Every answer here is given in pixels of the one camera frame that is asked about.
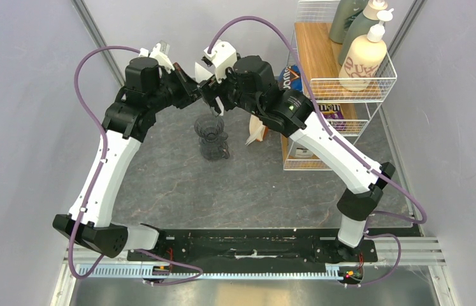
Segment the dark transparent coffee dripper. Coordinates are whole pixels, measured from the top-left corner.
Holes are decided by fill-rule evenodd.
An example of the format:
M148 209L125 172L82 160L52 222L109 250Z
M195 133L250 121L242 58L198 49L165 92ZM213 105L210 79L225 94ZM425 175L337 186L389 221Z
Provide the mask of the dark transparent coffee dripper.
M228 134L224 131L224 120L213 115L201 115L194 123L194 130L199 137L200 145L215 145L227 140Z

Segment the white paper coffee filter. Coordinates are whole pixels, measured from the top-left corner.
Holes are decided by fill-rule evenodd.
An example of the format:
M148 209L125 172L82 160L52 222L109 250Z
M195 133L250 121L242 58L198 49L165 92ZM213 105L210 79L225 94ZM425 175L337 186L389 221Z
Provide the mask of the white paper coffee filter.
M202 81L210 79L214 74L207 70L205 67L200 65L198 62L195 63L195 79L197 83L201 83ZM224 107L221 102L221 116L224 115Z

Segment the clear glass carafe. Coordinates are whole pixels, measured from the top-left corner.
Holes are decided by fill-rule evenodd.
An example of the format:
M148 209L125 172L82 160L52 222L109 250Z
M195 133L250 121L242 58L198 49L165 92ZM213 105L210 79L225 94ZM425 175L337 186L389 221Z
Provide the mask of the clear glass carafe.
M209 161L229 159L230 157L227 141L222 138L212 142L208 141L206 138L200 138L199 151L203 158Z

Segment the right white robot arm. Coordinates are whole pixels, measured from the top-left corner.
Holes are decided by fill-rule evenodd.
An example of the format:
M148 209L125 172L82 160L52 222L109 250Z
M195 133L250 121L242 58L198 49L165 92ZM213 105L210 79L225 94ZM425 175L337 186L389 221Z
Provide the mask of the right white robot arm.
M395 169L358 150L319 114L319 107L302 92L283 89L271 65L258 55L235 59L214 72L196 63L194 76L204 101L217 113L241 108L270 130L310 149L345 183L338 202L342 214L336 255L350 261L361 252L367 220L391 182Z

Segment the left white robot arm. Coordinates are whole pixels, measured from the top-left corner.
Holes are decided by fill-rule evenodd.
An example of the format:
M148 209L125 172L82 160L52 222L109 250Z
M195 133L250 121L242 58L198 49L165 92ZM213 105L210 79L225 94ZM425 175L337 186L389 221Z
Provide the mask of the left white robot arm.
M112 223L117 193L126 170L156 113L174 106L183 109L200 98L197 83L175 62L169 66L151 57L130 60L126 83L106 109L102 127L106 141L96 158L81 194L66 214L57 214L52 226L86 249L114 258L122 251L143 249L152 260L167 253L167 243L152 226Z

